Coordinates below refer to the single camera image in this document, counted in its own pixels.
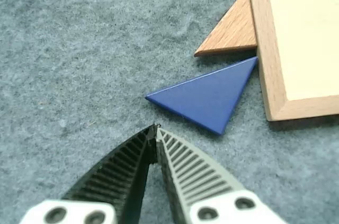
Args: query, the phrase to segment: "blue triangle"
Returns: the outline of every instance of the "blue triangle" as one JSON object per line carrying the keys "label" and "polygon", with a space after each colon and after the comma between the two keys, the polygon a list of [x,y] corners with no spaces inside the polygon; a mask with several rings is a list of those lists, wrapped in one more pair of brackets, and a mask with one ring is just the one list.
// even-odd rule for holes
{"label": "blue triangle", "polygon": [[146,99],[221,135],[256,64],[253,57],[169,88]]}

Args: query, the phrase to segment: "screw hole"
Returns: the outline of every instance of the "screw hole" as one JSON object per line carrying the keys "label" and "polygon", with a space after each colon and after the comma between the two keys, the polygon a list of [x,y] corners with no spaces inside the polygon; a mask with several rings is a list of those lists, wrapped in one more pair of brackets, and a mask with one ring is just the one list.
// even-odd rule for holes
{"label": "screw hole", "polygon": [[101,224],[104,220],[105,214],[101,211],[95,211],[86,217],[85,224]]}
{"label": "screw hole", "polygon": [[57,208],[50,210],[46,214],[44,220],[48,224],[56,224],[56,223],[61,222],[64,219],[65,215],[66,215],[66,209],[63,207],[57,207]]}
{"label": "screw hole", "polygon": [[254,202],[247,198],[237,199],[237,201],[235,201],[235,205],[238,209],[250,209],[255,207]]}
{"label": "screw hole", "polygon": [[201,220],[212,220],[218,216],[218,212],[210,207],[201,208],[198,212],[198,217]]}

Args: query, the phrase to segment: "light wood board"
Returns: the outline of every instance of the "light wood board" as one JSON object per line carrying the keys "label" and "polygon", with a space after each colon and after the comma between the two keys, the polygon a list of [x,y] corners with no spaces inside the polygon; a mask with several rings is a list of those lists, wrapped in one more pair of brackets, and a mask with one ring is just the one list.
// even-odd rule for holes
{"label": "light wood board", "polygon": [[251,0],[269,120],[339,113],[339,0]]}
{"label": "light wood board", "polygon": [[250,0],[237,0],[211,31],[194,56],[256,48]]}

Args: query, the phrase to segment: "gray carpet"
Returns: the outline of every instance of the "gray carpet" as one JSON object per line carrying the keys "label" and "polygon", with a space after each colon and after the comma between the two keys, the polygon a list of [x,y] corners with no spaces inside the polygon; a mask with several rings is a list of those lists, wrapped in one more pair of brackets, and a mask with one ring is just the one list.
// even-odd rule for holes
{"label": "gray carpet", "polygon": [[[254,55],[193,57],[234,1],[0,0],[1,223],[59,198],[153,122],[207,152],[286,221],[339,223],[338,116],[267,122],[257,69],[221,137],[144,99]],[[140,223],[172,223],[158,166]]]}

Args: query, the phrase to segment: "wooden triangle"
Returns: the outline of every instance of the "wooden triangle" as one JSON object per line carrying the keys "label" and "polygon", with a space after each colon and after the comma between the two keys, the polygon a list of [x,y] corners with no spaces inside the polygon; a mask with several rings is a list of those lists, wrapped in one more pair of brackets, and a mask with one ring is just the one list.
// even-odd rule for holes
{"label": "wooden triangle", "polygon": [[251,0],[237,0],[196,50],[194,56],[256,48]]}

